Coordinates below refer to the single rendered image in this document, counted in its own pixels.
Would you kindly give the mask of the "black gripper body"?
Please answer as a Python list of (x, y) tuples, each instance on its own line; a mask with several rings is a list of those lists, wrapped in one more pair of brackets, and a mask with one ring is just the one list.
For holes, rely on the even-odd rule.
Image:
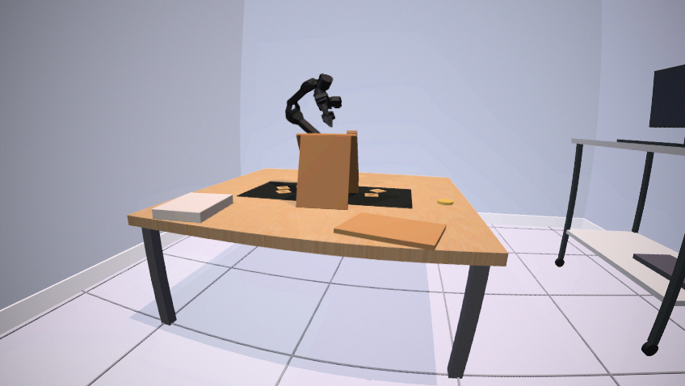
[[(316, 102), (316, 101), (319, 101), (319, 100), (323, 100), (323, 99), (329, 99), (328, 93), (316, 94), (315, 97), (314, 97), (315, 102)], [(329, 105), (328, 105), (328, 108), (330, 109), (330, 103), (329, 103)], [(334, 113), (333, 113), (332, 111), (329, 111), (328, 116), (332, 116), (332, 115), (334, 115)], [(322, 118), (325, 118), (325, 117), (327, 117), (327, 116), (326, 116), (326, 115), (324, 114), (324, 112), (323, 112), (323, 114), (321, 115), (321, 117), (322, 117)]]

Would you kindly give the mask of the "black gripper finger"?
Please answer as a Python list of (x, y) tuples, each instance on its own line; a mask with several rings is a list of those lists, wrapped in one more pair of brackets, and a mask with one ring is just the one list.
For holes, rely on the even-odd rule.
[(328, 116), (329, 113), (329, 108), (328, 105), (330, 103), (330, 99), (323, 99), (316, 101), (317, 106), (324, 112), (326, 116)]
[(327, 116), (327, 117), (323, 118), (323, 121), (324, 121), (330, 128), (332, 128), (332, 127), (333, 127), (332, 120), (333, 120), (334, 118), (335, 118), (334, 115), (332, 115), (332, 116)]

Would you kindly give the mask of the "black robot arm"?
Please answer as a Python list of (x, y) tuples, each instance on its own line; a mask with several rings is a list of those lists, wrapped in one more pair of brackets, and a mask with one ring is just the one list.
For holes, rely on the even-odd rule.
[[(285, 110), (287, 121), (289, 121), (291, 124), (298, 124), (299, 127), (302, 128), (307, 134), (320, 133), (313, 125), (304, 119), (304, 115), (302, 112), (300, 112), (300, 105), (298, 105), (297, 101), (314, 89), (314, 97), (316, 94), (326, 93), (326, 90), (330, 88), (333, 80), (333, 77), (330, 75), (321, 73), (319, 79), (311, 78), (303, 82), (300, 89), (290, 99), (287, 100), (287, 106)], [(342, 106), (342, 100), (340, 96), (332, 96), (329, 98), (330, 109), (332, 109), (332, 107), (340, 108)], [(292, 109), (293, 105), (295, 105), (295, 108)]]

